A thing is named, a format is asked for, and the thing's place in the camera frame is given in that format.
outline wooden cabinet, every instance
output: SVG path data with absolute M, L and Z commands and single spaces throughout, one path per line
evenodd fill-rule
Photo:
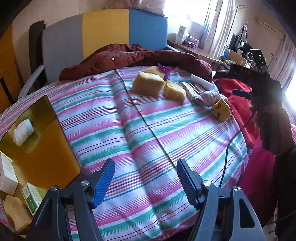
M 12 24 L 0 39 L 0 114 L 17 101 L 23 83 L 19 78 L 12 44 Z

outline yellow plush toy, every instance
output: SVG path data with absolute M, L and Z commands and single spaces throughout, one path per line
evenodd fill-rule
M 222 98 L 212 106 L 212 111 L 219 121 L 226 121 L 230 117 L 230 107 Z

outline black sleeve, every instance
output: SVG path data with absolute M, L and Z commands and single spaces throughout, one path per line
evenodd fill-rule
M 285 154 L 276 157 L 274 164 L 274 190 L 278 196 L 278 219 L 296 210 L 296 145 Z M 284 237 L 296 237 L 296 213 L 278 221 L 276 235 L 279 240 Z

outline gray armrest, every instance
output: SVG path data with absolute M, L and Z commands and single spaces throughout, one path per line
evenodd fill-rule
M 44 70 L 44 65 L 40 65 L 35 71 L 34 73 L 30 76 L 30 78 L 27 80 L 27 82 L 25 83 L 24 87 L 21 89 L 19 96 L 18 96 L 18 100 L 22 97 L 25 97 L 30 88 L 33 86 L 34 82 L 36 81 L 37 77 L 41 74 L 41 72 Z
M 177 49 L 173 48 L 172 46 L 170 46 L 170 45 L 168 45 L 168 44 L 167 44 L 167 47 L 166 47 L 166 49 L 167 49 L 167 50 L 176 51 L 176 52 L 181 52 L 181 51 L 179 51 L 179 50 L 177 50 Z

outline headboard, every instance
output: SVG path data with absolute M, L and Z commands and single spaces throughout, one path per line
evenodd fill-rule
M 112 43 L 164 49 L 167 18 L 138 9 L 108 9 L 75 15 L 52 24 L 42 33 L 42 55 L 48 83 L 61 70 Z

